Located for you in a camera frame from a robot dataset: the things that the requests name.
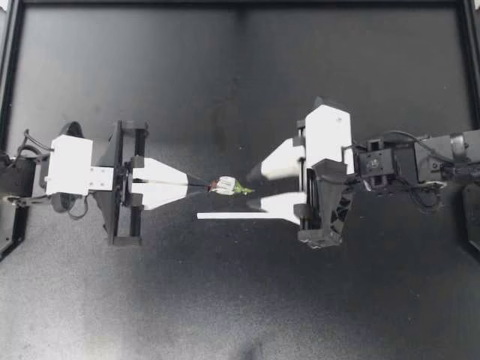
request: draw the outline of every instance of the screw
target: screw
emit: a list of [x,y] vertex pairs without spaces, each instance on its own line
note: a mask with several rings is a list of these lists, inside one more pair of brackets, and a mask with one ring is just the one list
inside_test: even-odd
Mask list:
[[377,159],[372,159],[368,161],[367,168],[376,169],[379,165],[380,165],[380,162]]

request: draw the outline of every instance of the white plastic piece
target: white plastic piece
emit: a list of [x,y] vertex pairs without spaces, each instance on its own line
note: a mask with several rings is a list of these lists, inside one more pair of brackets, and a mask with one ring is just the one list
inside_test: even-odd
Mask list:
[[276,218],[285,219],[299,225],[300,220],[293,214],[293,206],[295,204],[305,204],[307,194],[303,192],[279,193],[278,195],[263,197],[260,202],[262,210]]
[[199,220],[281,219],[268,212],[197,212]]
[[198,219],[283,219],[299,225],[300,220],[293,213],[295,204],[305,204],[305,193],[280,193],[263,197],[260,207],[265,212],[199,212]]
[[179,184],[164,184],[160,182],[133,183],[131,193],[142,194],[142,205],[145,210],[183,199],[187,196],[188,186]]
[[91,140],[60,135],[52,141],[51,148],[53,152],[45,177],[47,195],[68,193],[85,196],[89,189],[112,190],[113,169],[93,167],[92,170]]
[[133,178],[166,184],[188,184],[187,174],[150,157],[145,157],[144,167],[133,169]]
[[[350,114],[328,105],[320,105],[305,118],[306,164],[312,167],[324,159],[342,161],[342,148],[352,145]],[[353,174],[353,152],[344,152],[348,174]]]
[[89,190],[111,191],[113,187],[113,168],[112,167],[90,167],[90,177],[88,181]]
[[300,159],[304,157],[305,147],[293,146],[293,139],[286,139],[262,161],[261,173],[268,180],[298,176]]

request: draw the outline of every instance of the black wire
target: black wire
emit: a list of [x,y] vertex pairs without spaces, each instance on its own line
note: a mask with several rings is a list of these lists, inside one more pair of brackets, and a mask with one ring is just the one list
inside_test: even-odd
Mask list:
[[432,158],[436,158],[437,160],[440,160],[449,164],[455,164],[455,161],[453,159],[439,154],[434,148],[431,148],[430,146],[425,144],[423,141],[417,139],[417,137],[415,135],[412,135],[411,133],[407,133],[406,131],[401,131],[401,130],[389,130],[382,133],[382,136],[389,135],[389,134],[401,135],[402,137],[407,137],[411,139],[414,143],[417,143],[423,149],[427,150],[430,153],[430,156]]
[[83,213],[80,214],[80,215],[74,215],[71,213],[71,209],[67,211],[68,213],[68,216],[70,217],[70,219],[72,220],[80,220],[81,218],[83,218],[85,215],[87,215],[87,212],[89,212],[89,202],[88,202],[88,197],[89,195],[87,196],[84,196],[83,197],[83,205],[85,206],[84,210],[83,210]]
[[[417,208],[426,214],[436,212],[442,206],[442,198],[440,196],[440,188],[437,185],[431,185],[427,187],[419,187],[410,184],[405,178],[397,178],[397,180],[406,185],[406,190],[409,193],[410,199],[417,206]],[[433,191],[435,195],[435,202],[427,204],[420,195],[421,192]]]
[[26,129],[25,131],[23,131],[23,136],[30,140],[32,143],[34,143],[36,146],[38,146],[39,148],[43,149],[43,150],[47,150],[48,152],[52,152],[53,149],[44,145],[43,143],[41,143],[40,141],[38,141],[37,139],[35,139],[32,135],[30,135],[29,133],[29,129]]

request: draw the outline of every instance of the dark gray surface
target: dark gray surface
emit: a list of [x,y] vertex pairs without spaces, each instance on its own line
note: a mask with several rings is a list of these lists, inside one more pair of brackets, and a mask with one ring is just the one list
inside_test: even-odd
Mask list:
[[[147,155],[241,179],[317,95],[352,110],[358,140],[464,131],[458,37],[439,8],[32,8],[8,147],[76,120],[98,155],[114,121],[139,119]],[[78,222],[35,208],[0,264],[1,358],[478,359],[480,266],[448,194],[433,216],[357,196],[344,244],[321,251],[280,221],[194,220],[243,198],[145,213],[130,249],[107,247],[94,206]]]

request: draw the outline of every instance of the black bracket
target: black bracket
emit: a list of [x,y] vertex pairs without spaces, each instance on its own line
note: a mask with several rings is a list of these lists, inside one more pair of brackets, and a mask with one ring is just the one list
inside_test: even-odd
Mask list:
[[[99,167],[113,168],[112,191],[96,191],[94,198],[102,211],[104,228],[108,235],[108,243],[115,246],[141,245],[141,220],[142,206],[138,206],[138,199],[131,202],[131,196],[127,196],[128,171],[131,165],[123,163],[123,139],[124,136],[135,136],[135,155],[145,156],[145,139],[148,135],[147,124],[137,124],[132,121],[119,121],[115,126],[114,133],[110,138],[105,154],[100,158]],[[122,195],[125,198],[124,205],[130,207],[130,235],[119,236],[119,215],[122,205]]]

